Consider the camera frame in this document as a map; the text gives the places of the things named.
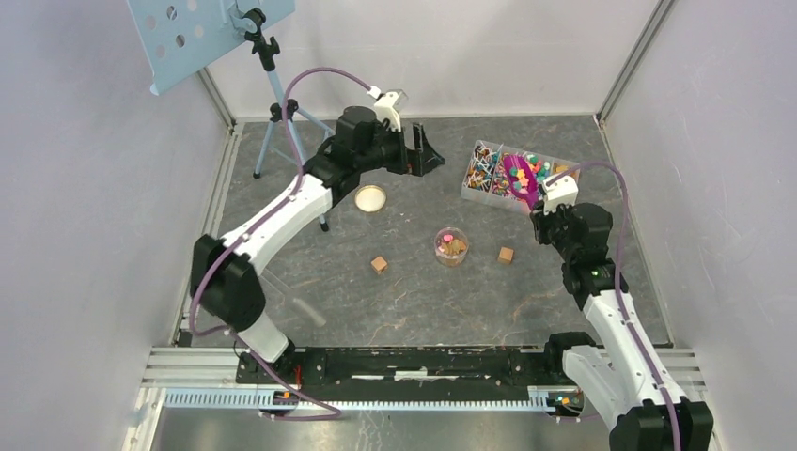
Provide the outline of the clear compartment candy box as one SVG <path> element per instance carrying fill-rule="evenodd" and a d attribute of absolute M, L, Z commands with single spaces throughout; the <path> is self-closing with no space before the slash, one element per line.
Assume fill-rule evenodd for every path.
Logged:
<path fill-rule="evenodd" d="M 502 163 L 505 154 L 517 154 L 526 159 L 538 183 L 564 172 L 576 163 L 504 144 L 476 140 L 465 172 L 461 197 L 486 206 L 527 214 L 523 201 L 513 196 Z"/>

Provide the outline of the magenta plastic scoop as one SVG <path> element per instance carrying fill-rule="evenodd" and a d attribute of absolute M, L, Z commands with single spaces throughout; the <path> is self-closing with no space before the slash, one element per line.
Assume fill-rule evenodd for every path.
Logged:
<path fill-rule="evenodd" d="M 528 162 L 521 155 L 505 154 L 502 163 L 510 192 L 532 210 L 539 201 L 539 187 L 536 175 Z"/>

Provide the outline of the clear glass jar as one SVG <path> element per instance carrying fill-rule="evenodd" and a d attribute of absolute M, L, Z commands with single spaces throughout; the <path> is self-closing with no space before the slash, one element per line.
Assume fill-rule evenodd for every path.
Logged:
<path fill-rule="evenodd" d="M 435 235 L 433 248 L 441 264 L 456 267 L 464 261 L 470 244 L 462 230 L 456 227 L 444 227 Z"/>

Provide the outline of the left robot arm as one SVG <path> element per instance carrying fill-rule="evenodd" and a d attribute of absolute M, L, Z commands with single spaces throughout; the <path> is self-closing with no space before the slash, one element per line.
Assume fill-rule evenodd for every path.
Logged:
<path fill-rule="evenodd" d="M 319 146 L 288 188 L 267 207 L 221 238 L 196 240 L 192 256 L 190 309 L 202 307 L 220 319 L 259 358 L 272 382 L 294 373 L 292 341 L 268 317 L 259 277 L 272 258 L 299 231 L 355 191 L 364 173 L 384 169 L 423 177 L 445 164 L 421 124 L 412 125 L 414 145 L 404 133 L 363 106 L 351 106 L 335 132 Z"/>

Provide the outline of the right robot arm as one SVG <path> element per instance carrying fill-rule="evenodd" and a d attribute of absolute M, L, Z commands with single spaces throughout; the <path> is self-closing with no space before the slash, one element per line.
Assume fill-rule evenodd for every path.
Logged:
<path fill-rule="evenodd" d="M 608 256 L 612 215 L 595 204 L 559 205 L 530 213 L 538 243 L 562 257 L 563 285 L 598 333 L 552 334 L 542 359 L 545 376 L 570 380 L 609 430 L 613 450 L 707 450 L 714 418 L 692 401 L 665 367 L 638 323 L 616 262 Z"/>

